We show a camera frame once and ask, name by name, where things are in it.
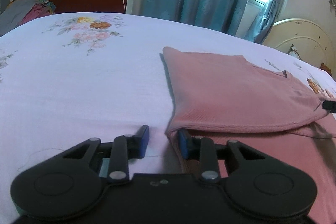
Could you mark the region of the wall sconce lamp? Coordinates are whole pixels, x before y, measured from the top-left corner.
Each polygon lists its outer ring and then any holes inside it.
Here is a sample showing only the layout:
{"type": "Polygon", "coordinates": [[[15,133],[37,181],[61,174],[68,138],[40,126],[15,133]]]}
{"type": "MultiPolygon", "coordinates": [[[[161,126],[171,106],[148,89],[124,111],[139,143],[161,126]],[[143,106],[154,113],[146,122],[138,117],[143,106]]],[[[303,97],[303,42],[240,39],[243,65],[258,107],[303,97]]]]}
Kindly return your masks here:
{"type": "Polygon", "coordinates": [[[336,0],[329,0],[329,4],[336,8],[336,0]]]}

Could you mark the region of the white floral bed sheet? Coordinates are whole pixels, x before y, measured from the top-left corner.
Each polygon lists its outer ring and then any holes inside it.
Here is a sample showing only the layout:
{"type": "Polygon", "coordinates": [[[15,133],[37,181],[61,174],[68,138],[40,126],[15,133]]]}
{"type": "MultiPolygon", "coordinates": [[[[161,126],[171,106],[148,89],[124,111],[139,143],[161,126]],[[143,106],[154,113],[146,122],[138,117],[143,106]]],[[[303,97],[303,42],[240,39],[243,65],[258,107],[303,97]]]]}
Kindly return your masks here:
{"type": "Polygon", "coordinates": [[[131,162],[131,173],[181,171],[165,134],[173,115],[165,47],[243,55],[335,93],[326,72],[206,28],[116,13],[35,19],[1,37],[1,223],[18,217],[10,197],[17,174],[91,137],[112,141],[147,124],[146,156],[131,162]]]}

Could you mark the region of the pink long-sleeve shirt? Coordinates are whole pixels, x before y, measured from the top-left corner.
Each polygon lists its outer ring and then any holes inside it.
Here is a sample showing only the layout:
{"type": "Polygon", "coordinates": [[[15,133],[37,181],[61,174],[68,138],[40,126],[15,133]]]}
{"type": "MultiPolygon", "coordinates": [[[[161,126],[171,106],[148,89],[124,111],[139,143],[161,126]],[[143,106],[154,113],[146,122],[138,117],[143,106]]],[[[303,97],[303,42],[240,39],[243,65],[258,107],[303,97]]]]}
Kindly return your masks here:
{"type": "Polygon", "coordinates": [[[310,217],[335,223],[335,118],[288,71],[274,72],[242,55],[163,49],[175,110],[167,136],[178,130],[224,144],[236,139],[303,170],[317,184],[310,217]]]}

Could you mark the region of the pile of clothes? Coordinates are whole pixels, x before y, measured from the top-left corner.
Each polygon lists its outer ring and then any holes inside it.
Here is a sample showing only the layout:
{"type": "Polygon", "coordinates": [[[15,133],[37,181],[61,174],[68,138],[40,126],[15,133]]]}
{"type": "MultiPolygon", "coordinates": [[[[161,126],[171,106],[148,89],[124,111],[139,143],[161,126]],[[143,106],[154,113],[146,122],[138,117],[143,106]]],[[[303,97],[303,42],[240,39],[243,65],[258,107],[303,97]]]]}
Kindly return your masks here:
{"type": "Polygon", "coordinates": [[[1,36],[34,19],[52,15],[56,9],[48,0],[15,0],[1,13],[1,36]]]}

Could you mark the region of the orange patterned pillow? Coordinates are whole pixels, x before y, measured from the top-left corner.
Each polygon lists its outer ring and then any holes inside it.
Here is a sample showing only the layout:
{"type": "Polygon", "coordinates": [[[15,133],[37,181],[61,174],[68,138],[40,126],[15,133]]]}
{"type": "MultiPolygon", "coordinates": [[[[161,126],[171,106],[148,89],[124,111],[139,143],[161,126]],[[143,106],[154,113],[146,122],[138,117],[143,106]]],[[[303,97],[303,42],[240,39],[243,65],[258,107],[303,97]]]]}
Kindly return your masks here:
{"type": "Polygon", "coordinates": [[[321,66],[319,67],[319,69],[327,72],[330,76],[332,76],[331,69],[328,66],[326,66],[324,63],[321,63],[321,66]]]}

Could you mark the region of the cream round headboard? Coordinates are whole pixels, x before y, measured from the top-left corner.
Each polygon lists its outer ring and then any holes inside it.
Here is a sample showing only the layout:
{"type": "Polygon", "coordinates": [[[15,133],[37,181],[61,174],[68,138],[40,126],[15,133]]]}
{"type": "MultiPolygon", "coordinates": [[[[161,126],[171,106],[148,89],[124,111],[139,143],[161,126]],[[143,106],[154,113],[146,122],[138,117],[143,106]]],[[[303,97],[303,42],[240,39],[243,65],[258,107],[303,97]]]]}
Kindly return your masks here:
{"type": "Polygon", "coordinates": [[[263,42],[264,46],[288,53],[294,46],[302,61],[329,69],[335,66],[335,50],[327,33],[316,23],[301,18],[276,22],[263,42]]]}

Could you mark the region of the patterned cushion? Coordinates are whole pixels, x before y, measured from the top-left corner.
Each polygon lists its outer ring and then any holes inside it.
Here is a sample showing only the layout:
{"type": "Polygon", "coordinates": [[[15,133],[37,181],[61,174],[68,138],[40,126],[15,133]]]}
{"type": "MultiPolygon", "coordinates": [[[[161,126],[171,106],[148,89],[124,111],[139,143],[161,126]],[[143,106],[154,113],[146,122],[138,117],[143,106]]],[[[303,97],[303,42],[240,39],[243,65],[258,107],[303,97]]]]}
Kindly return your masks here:
{"type": "Polygon", "coordinates": [[[290,55],[290,56],[292,56],[292,57],[294,57],[294,58],[296,58],[296,59],[301,60],[301,57],[300,57],[300,55],[299,55],[299,53],[298,53],[298,50],[297,50],[297,48],[295,47],[294,44],[292,44],[292,45],[290,46],[290,48],[289,48],[289,50],[288,50],[288,55],[290,55]]]}

